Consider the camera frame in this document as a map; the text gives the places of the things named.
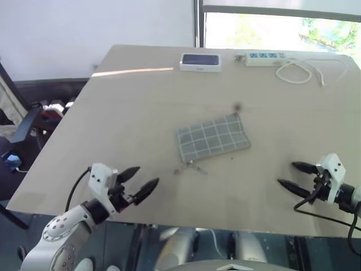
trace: white power strip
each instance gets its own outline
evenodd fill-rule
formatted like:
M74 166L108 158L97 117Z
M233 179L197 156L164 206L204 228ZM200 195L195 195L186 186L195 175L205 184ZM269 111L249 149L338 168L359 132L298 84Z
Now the white power strip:
M270 67L283 66L289 62L285 53L246 53L244 54L244 64L247 67Z

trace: table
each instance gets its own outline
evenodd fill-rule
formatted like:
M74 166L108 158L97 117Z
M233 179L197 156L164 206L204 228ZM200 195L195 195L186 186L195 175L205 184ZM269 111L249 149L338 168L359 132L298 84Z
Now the table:
M179 71L181 54L194 52L221 54L223 71ZM64 212L71 187L87 166L102 162L122 171L139 165L142 169L127 183L129 191L156 177L160 183L146 202L129 207L115 221L345 237L345 226L295 213L293 205L300 198L276 179L310 189L312 178L289 163L316 163L335 152L346 167L345 182L360 185L360 70L351 58L332 55L348 66L339 82L322 88L313 76L306 84L292 85L277 79L275 68L235 62L236 53L113 46L8 208L57 215ZM338 62L317 65L326 82L342 70ZM229 114L237 102L251 148L198 162L208 175L192 169L175 175L182 167L176 128ZM83 180L71 206L91 198ZM317 201L305 209L351 221L335 204Z

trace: grid pattern fabric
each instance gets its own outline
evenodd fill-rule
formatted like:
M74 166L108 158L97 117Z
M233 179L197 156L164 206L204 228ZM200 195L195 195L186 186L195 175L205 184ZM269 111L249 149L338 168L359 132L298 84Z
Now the grid pattern fabric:
M238 113L177 130L183 162L250 147Z

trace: chair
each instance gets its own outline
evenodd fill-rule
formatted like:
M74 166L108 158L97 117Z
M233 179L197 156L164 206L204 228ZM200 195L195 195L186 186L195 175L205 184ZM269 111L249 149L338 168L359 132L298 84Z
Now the chair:
M28 170L45 142L61 120L61 116L43 111L41 104L27 104L5 69L0 64L0 156L16 151L22 160L21 169ZM0 160L0 200L9 200L21 184L25 173L11 172ZM0 213L16 226L28 226L0 204Z

